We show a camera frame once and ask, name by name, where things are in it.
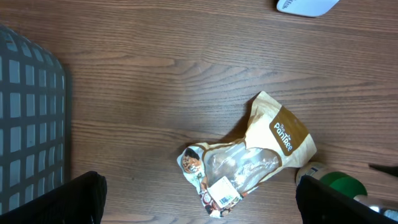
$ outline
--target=wooden table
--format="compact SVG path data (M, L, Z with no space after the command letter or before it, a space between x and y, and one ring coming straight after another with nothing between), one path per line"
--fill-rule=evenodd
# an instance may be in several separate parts
M243 136L264 90L314 157L398 200L398 1L341 0L319 18L265 0L3 0L0 22L73 74L72 174L106 176L103 223L301 223L294 169L209 219L176 158Z

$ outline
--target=crumpled bag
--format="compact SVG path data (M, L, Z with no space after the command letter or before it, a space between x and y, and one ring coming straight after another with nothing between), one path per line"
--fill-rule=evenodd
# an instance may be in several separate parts
M303 123L262 91L252 104L243 138L193 144L177 163L209 215L221 218L261 182L285 167L302 167L316 151Z

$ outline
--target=green lid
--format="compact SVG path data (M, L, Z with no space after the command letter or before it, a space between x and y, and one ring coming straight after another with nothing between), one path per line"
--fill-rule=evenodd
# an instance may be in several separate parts
M357 195L368 195L365 186L359 180L343 172L330 172L319 181L349 198L354 198Z

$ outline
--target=barcode sticker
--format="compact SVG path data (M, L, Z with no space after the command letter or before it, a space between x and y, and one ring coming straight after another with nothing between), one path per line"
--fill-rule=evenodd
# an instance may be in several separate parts
M240 197L240 194L232 186L226 176L218 180L211 187L208 187L207 191L220 208L224 208L236 197Z

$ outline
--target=white device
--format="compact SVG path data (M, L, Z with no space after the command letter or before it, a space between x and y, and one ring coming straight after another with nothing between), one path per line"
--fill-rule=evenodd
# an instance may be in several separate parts
M277 8L281 12L318 17L327 13L337 2L338 0L279 0Z

